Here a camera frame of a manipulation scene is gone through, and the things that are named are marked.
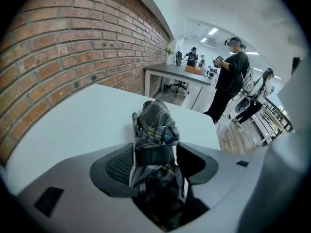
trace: sneaker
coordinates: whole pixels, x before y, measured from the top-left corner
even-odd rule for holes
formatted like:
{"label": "sneaker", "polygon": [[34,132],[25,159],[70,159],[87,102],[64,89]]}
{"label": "sneaker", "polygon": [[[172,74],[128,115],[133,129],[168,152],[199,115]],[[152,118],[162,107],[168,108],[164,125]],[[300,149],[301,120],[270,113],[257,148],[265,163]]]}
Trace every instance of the sneaker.
{"label": "sneaker", "polygon": [[242,128],[242,124],[239,123],[239,121],[234,122],[235,125],[237,125],[240,129]]}

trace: black strap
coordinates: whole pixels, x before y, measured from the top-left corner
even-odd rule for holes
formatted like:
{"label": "black strap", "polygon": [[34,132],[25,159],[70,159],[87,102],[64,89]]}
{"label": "black strap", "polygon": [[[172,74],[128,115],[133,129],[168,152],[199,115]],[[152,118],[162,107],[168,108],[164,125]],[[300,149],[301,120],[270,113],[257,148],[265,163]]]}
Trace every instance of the black strap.
{"label": "black strap", "polygon": [[175,161],[173,147],[169,145],[145,150],[135,150],[135,156],[137,165],[139,166],[165,165]]}

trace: mesh panel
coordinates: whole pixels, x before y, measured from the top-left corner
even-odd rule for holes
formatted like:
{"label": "mesh panel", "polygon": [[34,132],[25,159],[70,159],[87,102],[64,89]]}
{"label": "mesh panel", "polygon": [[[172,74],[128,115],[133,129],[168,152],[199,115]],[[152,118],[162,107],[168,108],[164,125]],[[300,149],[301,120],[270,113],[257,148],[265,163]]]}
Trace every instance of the mesh panel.
{"label": "mesh panel", "polygon": [[105,166],[105,171],[110,178],[129,185],[132,166],[133,149],[130,148],[129,150],[110,160]]}

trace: vr headset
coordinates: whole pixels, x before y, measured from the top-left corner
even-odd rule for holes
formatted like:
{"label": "vr headset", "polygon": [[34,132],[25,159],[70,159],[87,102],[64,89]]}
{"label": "vr headset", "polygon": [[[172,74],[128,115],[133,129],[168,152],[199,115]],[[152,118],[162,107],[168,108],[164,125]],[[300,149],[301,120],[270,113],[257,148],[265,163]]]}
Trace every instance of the vr headset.
{"label": "vr headset", "polygon": [[230,42],[235,42],[235,43],[239,44],[241,46],[241,48],[244,48],[244,49],[246,48],[246,45],[244,45],[243,42],[237,37],[232,37],[232,38],[225,40],[225,45],[229,46]]}

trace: brown box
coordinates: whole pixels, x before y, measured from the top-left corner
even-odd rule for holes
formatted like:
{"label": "brown box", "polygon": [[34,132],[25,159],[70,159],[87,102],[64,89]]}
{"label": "brown box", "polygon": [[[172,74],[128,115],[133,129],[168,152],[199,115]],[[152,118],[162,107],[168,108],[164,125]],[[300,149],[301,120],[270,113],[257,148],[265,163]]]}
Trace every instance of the brown box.
{"label": "brown box", "polygon": [[198,69],[191,67],[191,66],[186,66],[186,71],[201,75],[201,70],[198,70]]}

